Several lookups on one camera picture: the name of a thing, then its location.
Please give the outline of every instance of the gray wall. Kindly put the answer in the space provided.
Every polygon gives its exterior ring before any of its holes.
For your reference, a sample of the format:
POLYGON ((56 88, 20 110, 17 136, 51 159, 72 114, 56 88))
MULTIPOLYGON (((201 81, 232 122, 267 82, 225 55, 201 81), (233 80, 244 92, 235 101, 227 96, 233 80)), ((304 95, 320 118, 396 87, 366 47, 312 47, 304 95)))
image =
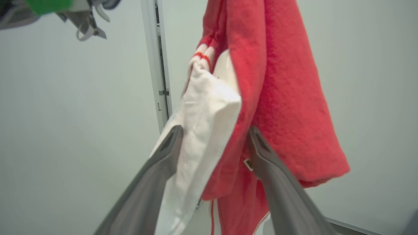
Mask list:
MULTIPOLYGON (((173 107, 207 1, 163 0, 173 107)), ((418 208, 418 1, 298 0, 352 171, 309 189, 325 216, 399 234, 418 208)))
POLYGON ((140 1, 0 31, 0 234, 90 235, 159 136, 140 1))

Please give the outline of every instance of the white garment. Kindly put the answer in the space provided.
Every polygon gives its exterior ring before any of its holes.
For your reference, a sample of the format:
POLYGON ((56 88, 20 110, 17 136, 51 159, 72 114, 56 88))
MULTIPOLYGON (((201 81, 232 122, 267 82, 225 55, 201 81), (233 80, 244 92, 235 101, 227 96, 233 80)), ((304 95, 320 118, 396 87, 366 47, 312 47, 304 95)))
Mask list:
POLYGON ((192 60, 180 108, 168 120, 152 156, 175 125, 184 129, 177 173, 166 184, 156 235, 180 235, 232 135, 241 109, 229 52, 220 55, 214 75, 203 60, 192 60))

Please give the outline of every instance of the red fleece garment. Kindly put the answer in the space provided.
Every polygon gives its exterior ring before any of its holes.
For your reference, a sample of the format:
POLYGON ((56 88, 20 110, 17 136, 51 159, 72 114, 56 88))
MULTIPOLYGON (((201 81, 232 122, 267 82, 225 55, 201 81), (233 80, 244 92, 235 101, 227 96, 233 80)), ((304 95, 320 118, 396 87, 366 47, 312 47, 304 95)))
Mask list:
POLYGON ((223 235, 251 235, 269 209, 261 182, 243 163, 250 125, 303 187, 339 177, 349 166, 296 0, 209 0, 203 22, 200 44, 214 48, 214 64, 230 50, 242 108, 202 198, 218 199, 223 235))

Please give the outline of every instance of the red stripe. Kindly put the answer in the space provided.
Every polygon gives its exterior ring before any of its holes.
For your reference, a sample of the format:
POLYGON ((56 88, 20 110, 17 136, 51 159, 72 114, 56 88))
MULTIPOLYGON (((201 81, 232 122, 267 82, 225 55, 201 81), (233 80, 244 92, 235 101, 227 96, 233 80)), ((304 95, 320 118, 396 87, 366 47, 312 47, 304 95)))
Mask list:
POLYGON ((201 53, 201 52, 199 52, 199 51, 198 51, 198 52, 196 52, 196 53, 193 55, 193 57, 195 57, 195 56, 199 56, 199 58, 206 60, 206 61, 208 62, 208 65, 209 65, 209 71, 211 71, 210 59, 209 59, 209 57, 205 56, 204 54, 202 54, 202 53, 201 53))
POLYGON ((212 218, 212 231, 210 232, 210 235, 214 235, 214 233, 215 233, 215 219, 214 219, 214 216, 213 216, 213 203, 214 203, 214 201, 212 200, 212 205, 210 207, 210 216, 212 218))

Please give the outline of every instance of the white strap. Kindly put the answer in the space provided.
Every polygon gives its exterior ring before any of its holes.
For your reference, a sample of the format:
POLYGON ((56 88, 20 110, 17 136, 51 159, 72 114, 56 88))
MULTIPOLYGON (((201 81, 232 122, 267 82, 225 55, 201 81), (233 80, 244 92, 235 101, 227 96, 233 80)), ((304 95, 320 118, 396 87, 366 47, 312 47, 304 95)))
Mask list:
POLYGON ((87 24, 88 24, 87 20, 86 20, 85 22, 83 22, 82 24, 80 24, 80 26, 78 27, 77 32, 76 32, 76 37, 77 37, 77 39, 78 39, 80 42, 82 42, 82 41, 85 41, 85 40, 89 39, 89 38, 90 38, 91 36, 93 36, 93 34, 94 34, 94 29, 93 29, 93 27, 89 24, 89 28, 87 29, 86 34, 84 34, 84 35, 80 38, 80 29, 81 29, 81 26, 83 26, 83 24, 85 24, 85 23, 87 23, 87 24))

